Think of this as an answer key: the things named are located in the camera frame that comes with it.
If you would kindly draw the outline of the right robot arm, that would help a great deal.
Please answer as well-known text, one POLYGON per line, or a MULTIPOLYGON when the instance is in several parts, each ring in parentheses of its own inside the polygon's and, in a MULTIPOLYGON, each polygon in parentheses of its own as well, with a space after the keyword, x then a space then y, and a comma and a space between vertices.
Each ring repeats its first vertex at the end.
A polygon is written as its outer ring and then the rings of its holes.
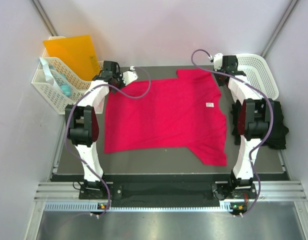
POLYGON ((227 86, 240 104, 235 126, 240 135, 236 164, 231 171, 227 192, 233 198, 253 190, 254 163, 259 147, 269 137, 274 121, 274 102, 248 82, 247 74, 239 70, 236 55, 214 56, 214 70, 219 86, 227 86))

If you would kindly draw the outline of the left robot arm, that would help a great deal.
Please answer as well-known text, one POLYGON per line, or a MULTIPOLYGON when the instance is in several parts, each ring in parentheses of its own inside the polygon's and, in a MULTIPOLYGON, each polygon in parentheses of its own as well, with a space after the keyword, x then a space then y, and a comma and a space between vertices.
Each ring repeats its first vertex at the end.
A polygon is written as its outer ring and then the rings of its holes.
POLYGON ((79 198, 82 200, 105 199, 109 195, 97 153, 100 129, 96 110, 103 109, 110 86, 116 90, 123 87, 123 73, 117 62, 104 61, 101 71, 93 77, 84 95, 76 103, 65 107, 66 136, 78 151, 84 170, 83 183, 79 184, 79 198))

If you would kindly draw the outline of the red t shirt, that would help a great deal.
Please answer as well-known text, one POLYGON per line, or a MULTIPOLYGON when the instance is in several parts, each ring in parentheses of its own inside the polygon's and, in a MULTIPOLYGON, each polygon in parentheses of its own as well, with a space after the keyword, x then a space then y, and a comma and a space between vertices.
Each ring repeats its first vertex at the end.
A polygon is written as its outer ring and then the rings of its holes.
POLYGON ((212 74, 200 69, 179 69, 176 74, 133 82, 123 93, 109 94, 104 153, 187 148, 205 165, 227 165, 227 119, 212 74))

